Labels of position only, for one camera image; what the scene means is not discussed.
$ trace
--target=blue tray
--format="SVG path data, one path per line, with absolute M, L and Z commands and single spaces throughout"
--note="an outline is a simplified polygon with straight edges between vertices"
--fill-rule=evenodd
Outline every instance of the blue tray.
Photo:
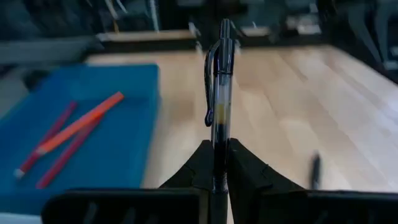
M 158 71 L 156 65 L 63 68 L 13 108 L 0 121 L 0 212 L 39 214 L 49 197 L 66 189 L 140 187 L 157 116 Z M 46 189 L 35 185 L 70 141 L 15 179 L 14 170 L 71 100 L 78 107 L 66 125 L 117 91 L 125 98 L 105 114 Z

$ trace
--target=pen clip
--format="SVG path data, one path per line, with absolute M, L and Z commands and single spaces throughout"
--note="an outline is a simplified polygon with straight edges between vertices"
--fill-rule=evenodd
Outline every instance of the pen clip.
M 210 46 L 210 50 L 206 54 L 205 60 L 205 91 L 206 91 L 206 102 L 207 102 L 207 112 L 205 116 L 205 124 L 207 127 L 210 127 L 213 123 L 213 115 L 214 115 L 214 105 L 213 105 L 213 90 L 211 84 L 211 63 L 214 58 L 214 54 L 218 50 L 218 46 L 220 45 L 220 41 L 217 41 L 213 46 Z

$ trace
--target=wooden table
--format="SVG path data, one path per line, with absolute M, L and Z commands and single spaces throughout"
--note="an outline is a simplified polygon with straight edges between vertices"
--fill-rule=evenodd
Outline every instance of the wooden table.
M 157 63 L 162 104 L 143 187 L 158 187 L 206 128 L 204 57 L 196 52 L 97 55 L 90 64 Z M 333 47 L 236 55 L 231 136 L 303 187 L 323 159 L 323 189 L 398 191 L 398 88 Z

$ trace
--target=red pencil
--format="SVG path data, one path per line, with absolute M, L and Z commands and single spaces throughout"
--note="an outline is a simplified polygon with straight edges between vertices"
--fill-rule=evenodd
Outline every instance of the red pencil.
M 61 156 L 54 162 L 53 166 L 45 173 L 45 175 L 36 184 L 37 189 L 44 189 L 54 179 L 54 177 L 62 170 L 69 158 L 75 153 L 78 148 L 83 144 L 85 139 L 91 131 L 100 122 L 102 116 L 96 118 L 87 127 L 83 128 L 75 136 L 70 145 L 62 152 Z
M 34 148 L 32 153 L 29 155 L 28 159 L 21 165 L 19 169 L 15 170 L 14 175 L 20 179 L 25 175 L 25 173 L 33 166 L 35 161 L 43 154 L 37 150 L 39 146 L 41 146 L 43 143 L 48 141 L 49 139 L 53 138 L 62 128 L 62 126 L 65 124 L 66 120 L 70 117 L 72 114 L 73 110 L 75 110 L 77 106 L 77 103 L 72 101 L 68 108 L 61 114 L 61 116 L 56 120 L 56 122 L 53 124 L 53 126 L 50 128 L 50 130 L 47 131 L 47 133 L 44 135 L 43 140 Z

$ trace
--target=orange pencil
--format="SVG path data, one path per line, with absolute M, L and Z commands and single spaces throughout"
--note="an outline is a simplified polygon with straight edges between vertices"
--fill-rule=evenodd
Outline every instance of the orange pencil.
M 57 146 L 62 144 L 64 141 L 66 141 L 68 138 L 70 138 L 70 136 L 72 136 L 76 132 L 78 132 L 81 128 L 83 128 L 87 124 L 90 124 L 97 117 L 99 117 L 102 114 L 104 114 L 105 112 L 107 112 L 107 110 L 112 108 L 116 103 L 119 103 L 121 100 L 123 100 L 123 98 L 124 98 L 124 96 L 121 92 L 117 92 L 114 95 L 110 96 L 108 99 L 106 99 L 100 105 L 96 106 L 94 109 L 89 111 L 87 114 L 83 115 L 77 121 L 73 122 L 71 125 L 66 127 L 61 132 L 59 132 L 52 139 L 49 139 L 47 142 L 45 142 L 43 145 L 41 145 L 38 149 L 39 152 L 41 154 L 45 154 L 47 152 L 52 151 Z

